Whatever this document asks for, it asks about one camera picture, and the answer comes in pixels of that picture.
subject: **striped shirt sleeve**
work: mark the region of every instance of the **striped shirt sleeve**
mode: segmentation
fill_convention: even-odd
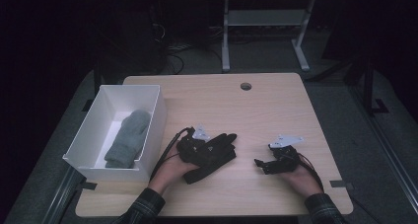
[[[308,197],[305,206],[310,212],[313,224],[348,223],[326,193],[317,193]]]
[[[145,188],[129,209],[112,223],[154,223],[165,204],[166,202],[158,193],[150,188]]]

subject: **cardboard box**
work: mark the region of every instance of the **cardboard box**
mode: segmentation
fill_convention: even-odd
[[[123,119],[139,109],[151,115],[142,152],[132,169],[106,168],[105,154]],[[160,156],[166,117],[159,85],[103,85],[63,159],[88,180],[147,182]]]

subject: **black glove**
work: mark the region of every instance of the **black glove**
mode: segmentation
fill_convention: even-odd
[[[177,143],[178,155],[186,163],[192,163],[199,168],[184,174],[188,184],[198,182],[209,176],[223,165],[237,157],[232,142],[237,135],[223,133],[205,142],[192,137],[193,132],[181,138]]]

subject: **white bracket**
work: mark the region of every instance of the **white bracket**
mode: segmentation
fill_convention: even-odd
[[[205,132],[202,124],[197,125],[191,137],[194,139],[205,140],[205,142],[209,141],[210,139],[210,136]]]
[[[295,143],[299,143],[304,141],[303,137],[296,137],[296,136],[288,136],[288,135],[281,135],[277,137],[274,142],[270,143],[270,148],[284,148]]]

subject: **metal part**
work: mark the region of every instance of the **metal part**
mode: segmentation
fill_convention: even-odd
[[[305,10],[231,10],[229,26],[299,26]]]
[[[302,40],[304,39],[305,32],[307,31],[308,23],[310,22],[311,12],[314,8],[314,0],[310,0],[305,15],[303,16],[303,21],[301,24],[301,31],[297,38],[292,39],[292,46],[295,50],[296,56],[298,57],[299,64],[301,65],[302,70],[309,71],[310,66],[308,65],[307,59],[305,58],[304,52],[302,51]]]
[[[55,197],[43,217],[42,223],[59,223],[62,215],[65,214],[65,206],[71,201],[71,194],[76,191],[77,185],[83,179],[84,177],[79,172],[72,167],[68,167],[61,184],[55,192]]]
[[[287,147],[287,146],[290,146],[290,145],[293,145],[295,143],[299,143],[302,141],[304,141],[303,137],[295,137],[295,136],[279,134],[277,139],[269,144],[269,147],[270,148],[284,148],[284,147]]]
[[[205,129],[202,124],[196,126],[193,135],[191,135],[194,139],[205,140],[205,142],[209,141],[210,136],[205,132]]]
[[[418,214],[418,188],[409,177],[408,172],[403,167],[401,161],[397,157],[396,153],[392,149],[392,145],[390,144],[389,140],[384,135],[381,126],[378,124],[376,119],[370,115],[367,110],[362,105],[362,96],[360,92],[353,88],[349,88],[351,95],[353,98],[357,99],[354,100],[360,109],[365,121],[370,126],[372,132],[375,134],[376,138],[378,139],[381,148],[383,149],[383,153],[388,160],[388,164],[391,167],[394,176],[396,177],[397,181],[399,182],[400,186],[402,187],[403,191],[405,192],[406,197],[408,198],[409,202],[412,204],[413,209]]]
[[[222,42],[222,72],[223,73],[227,73],[231,70],[230,50],[228,49],[228,5],[229,5],[229,1],[225,0],[224,41]]]

